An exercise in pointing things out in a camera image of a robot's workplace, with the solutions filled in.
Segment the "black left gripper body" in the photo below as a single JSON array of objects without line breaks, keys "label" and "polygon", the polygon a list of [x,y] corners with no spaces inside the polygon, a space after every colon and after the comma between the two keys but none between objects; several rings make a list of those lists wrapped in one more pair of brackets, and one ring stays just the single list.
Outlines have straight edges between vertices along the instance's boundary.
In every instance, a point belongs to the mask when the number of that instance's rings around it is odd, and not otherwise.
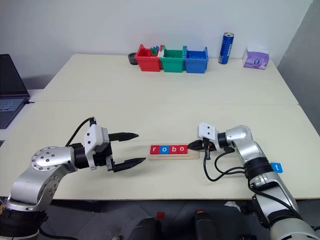
[{"label": "black left gripper body", "polygon": [[108,171],[116,172],[115,162],[113,160],[113,152],[111,142],[116,141],[117,137],[115,133],[108,135],[108,141],[103,142],[102,145],[95,148],[95,154],[93,155],[94,164],[96,167],[106,166]]}]

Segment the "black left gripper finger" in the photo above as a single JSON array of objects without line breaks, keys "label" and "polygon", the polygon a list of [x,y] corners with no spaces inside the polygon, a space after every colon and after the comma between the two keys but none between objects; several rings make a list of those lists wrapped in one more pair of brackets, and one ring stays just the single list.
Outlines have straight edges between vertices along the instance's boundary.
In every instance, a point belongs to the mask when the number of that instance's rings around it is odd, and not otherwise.
[{"label": "black left gripper finger", "polygon": [[136,133],[132,132],[117,132],[117,133],[110,133],[109,134],[109,141],[118,141],[118,142],[123,142],[123,141],[129,141],[134,138],[138,138],[139,135]]},{"label": "black left gripper finger", "polygon": [[124,170],[131,169],[131,168],[135,167],[136,165],[142,163],[144,160],[146,160],[145,157],[128,159],[128,160],[125,160],[122,163],[115,163],[112,160],[112,171],[114,173],[116,173],[116,172],[121,172],[121,171],[124,171]]}]

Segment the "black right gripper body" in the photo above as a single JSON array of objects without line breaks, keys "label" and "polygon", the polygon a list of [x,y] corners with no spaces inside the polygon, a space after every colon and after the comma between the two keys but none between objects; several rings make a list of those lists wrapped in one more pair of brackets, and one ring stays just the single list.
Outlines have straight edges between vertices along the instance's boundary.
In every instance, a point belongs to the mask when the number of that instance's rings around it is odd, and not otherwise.
[{"label": "black right gripper body", "polygon": [[210,152],[219,151],[220,145],[215,136],[213,137],[203,137],[202,145],[205,151],[209,150]]}]

